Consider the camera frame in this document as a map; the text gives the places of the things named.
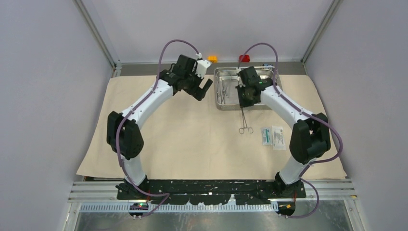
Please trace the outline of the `steel hemostat clamp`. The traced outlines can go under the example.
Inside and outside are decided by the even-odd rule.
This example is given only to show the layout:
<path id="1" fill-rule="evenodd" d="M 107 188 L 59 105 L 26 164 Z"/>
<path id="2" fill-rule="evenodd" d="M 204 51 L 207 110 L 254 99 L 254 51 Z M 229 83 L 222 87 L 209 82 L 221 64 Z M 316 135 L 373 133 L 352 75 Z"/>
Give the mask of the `steel hemostat clamp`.
<path id="1" fill-rule="evenodd" d="M 241 115 L 242 115 L 242 126 L 239 128 L 239 133 L 241 135 L 243 135 L 246 132 L 249 134 L 252 134 L 254 132 L 253 128 L 248 126 L 243 108 L 241 108 Z"/>

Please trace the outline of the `green white sterile packet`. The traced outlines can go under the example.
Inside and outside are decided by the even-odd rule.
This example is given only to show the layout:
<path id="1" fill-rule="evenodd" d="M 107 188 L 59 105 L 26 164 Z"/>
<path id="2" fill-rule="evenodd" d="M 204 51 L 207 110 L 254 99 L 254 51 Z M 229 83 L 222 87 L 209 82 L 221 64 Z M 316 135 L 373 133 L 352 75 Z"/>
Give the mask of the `green white sterile packet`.
<path id="1" fill-rule="evenodd" d="M 261 128 L 262 145 L 273 145 L 272 127 Z"/>

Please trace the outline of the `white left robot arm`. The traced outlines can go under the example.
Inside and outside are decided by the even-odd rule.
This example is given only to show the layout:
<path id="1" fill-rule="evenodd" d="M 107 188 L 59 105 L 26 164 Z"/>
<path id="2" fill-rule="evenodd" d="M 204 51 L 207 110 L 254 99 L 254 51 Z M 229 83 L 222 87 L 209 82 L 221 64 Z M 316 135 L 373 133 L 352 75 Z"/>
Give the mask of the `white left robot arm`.
<path id="1" fill-rule="evenodd" d="M 180 55 L 170 69 L 159 71 L 154 84 L 130 107 L 118 113 L 112 111 L 107 119 L 107 143 L 116 152 L 124 177 L 124 191 L 136 199 L 151 196 L 148 192 L 147 175 L 141 164 L 140 153 L 144 147 L 141 129 L 148 118 L 179 91 L 184 91 L 201 101 L 212 85 L 207 80 L 200 87 L 211 62 Z"/>

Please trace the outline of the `cream cloth wrap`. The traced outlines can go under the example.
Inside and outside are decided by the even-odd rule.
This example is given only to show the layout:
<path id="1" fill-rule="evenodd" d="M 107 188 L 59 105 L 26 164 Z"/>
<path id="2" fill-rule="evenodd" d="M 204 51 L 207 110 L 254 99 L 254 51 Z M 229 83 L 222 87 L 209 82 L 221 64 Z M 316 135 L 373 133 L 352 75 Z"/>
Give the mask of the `cream cloth wrap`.
<path id="1" fill-rule="evenodd" d="M 138 100 L 154 83 L 154 76 L 112 78 L 89 149 L 77 174 L 122 178 L 117 155 L 107 144 L 107 117 Z M 163 103 L 141 129 L 142 169 L 150 179 L 165 180 L 271 180 L 290 158 L 289 149 L 262 144 L 262 128 L 281 127 L 285 144 L 291 129 L 272 110 L 244 112 L 252 133 L 239 133 L 240 111 L 221 111 L 210 89 L 197 101 L 181 91 Z"/>

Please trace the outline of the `steel mesh instrument tray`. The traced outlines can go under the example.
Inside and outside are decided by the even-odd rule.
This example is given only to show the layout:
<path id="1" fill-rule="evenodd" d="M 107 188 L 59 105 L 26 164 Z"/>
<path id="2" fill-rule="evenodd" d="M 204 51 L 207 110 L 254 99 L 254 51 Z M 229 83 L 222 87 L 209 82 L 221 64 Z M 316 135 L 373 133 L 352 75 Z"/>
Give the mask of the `steel mesh instrument tray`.
<path id="1" fill-rule="evenodd" d="M 272 79 L 274 66 L 255 66 L 257 74 L 261 79 Z M 216 107 L 221 111 L 239 111 L 239 97 L 236 87 L 241 80 L 236 72 L 236 67 L 218 67 L 214 70 Z M 276 84 L 282 90 L 280 77 L 276 77 Z M 246 107 L 246 110 L 271 110 L 264 104 L 257 103 Z"/>

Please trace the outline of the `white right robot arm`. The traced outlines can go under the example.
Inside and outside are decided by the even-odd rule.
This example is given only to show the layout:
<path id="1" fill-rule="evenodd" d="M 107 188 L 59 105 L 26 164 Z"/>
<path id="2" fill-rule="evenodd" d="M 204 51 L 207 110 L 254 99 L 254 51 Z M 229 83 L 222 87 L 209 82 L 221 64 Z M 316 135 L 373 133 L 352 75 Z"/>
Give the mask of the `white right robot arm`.
<path id="1" fill-rule="evenodd" d="M 291 157 L 273 181 L 274 193 L 288 197 L 299 184 L 312 161 L 331 148 L 327 117 L 314 114 L 290 99 L 276 84 L 275 77 L 261 78 L 255 67 L 237 68 L 236 87 L 240 108 L 261 103 L 272 109 L 291 128 Z"/>

